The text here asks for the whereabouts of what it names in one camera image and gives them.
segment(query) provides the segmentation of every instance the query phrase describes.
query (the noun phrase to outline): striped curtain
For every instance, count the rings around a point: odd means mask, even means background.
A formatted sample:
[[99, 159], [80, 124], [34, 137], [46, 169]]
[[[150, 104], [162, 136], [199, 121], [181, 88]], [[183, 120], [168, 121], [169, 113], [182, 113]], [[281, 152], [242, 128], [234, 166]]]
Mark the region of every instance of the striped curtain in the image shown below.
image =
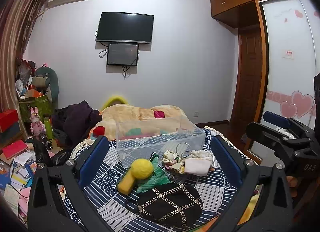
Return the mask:
[[15, 77], [36, 18], [45, 0], [8, 0], [0, 12], [0, 112], [17, 109], [20, 129], [27, 132], [19, 111]]

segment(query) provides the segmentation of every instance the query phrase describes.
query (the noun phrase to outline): clear plastic box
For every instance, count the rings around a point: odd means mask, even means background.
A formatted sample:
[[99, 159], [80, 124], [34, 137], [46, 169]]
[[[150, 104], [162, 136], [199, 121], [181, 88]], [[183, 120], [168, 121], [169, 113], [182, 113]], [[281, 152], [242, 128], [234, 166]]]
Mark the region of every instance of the clear plastic box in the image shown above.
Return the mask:
[[203, 149], [205, 133], [185, 116], [116, 123], [116, 148], [123, 167], [156, 152], [159, 160], [166, 150], [178, 152]]

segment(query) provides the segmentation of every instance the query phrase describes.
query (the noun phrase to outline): small monitor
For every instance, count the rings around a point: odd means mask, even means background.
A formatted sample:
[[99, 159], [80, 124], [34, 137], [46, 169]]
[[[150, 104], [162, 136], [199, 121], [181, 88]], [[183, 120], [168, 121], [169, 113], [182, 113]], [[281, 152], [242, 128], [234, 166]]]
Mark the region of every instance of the small monitor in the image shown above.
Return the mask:
[[137, 66], [138, 44], [109, 43], [107, 65]]

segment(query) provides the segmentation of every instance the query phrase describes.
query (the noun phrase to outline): yellow ball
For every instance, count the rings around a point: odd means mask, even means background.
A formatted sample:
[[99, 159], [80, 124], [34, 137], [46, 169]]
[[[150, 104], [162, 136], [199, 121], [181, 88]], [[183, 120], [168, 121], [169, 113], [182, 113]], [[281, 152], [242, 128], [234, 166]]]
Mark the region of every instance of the yellow ball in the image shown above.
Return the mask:
[[137, 159], [131, 164], [131, 173], [136, 179], [147, 179], [153, 173], [153, 165], [146, 159]]

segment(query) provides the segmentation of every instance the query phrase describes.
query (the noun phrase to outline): blue clamp pad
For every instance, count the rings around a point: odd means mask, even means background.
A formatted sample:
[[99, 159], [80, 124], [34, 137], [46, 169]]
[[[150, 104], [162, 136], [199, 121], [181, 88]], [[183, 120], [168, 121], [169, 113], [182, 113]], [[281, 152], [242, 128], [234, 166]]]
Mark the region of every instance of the blue clamp pad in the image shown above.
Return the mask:
[[109, 141], [105, 136], [101, 135], [91, 147], [93, 150], [88, 149], [82, 153], [84, 157], [86, 157], [86, 160], [80, 164], [81, 166], [78, 166], [80, 173], [78, 184], [81, 189], [90, 185], [92, 182], [98, 168], [109, 151]]
[[211, 151], [218, 160], [229, 183], [239, 188], [242, 185], [242, 170], [240, 167], [244, 168], [244, 160], [241, 155], [230, 148], [227, 142], [219, 135], [211, 139]]
[[284, 129], [290, 128], [291, 126], [289, 119], [279, 116], [278, 114], [272, 113], [270, 111], [266, 111], [263, 114], [263, 119], [266, 122]]

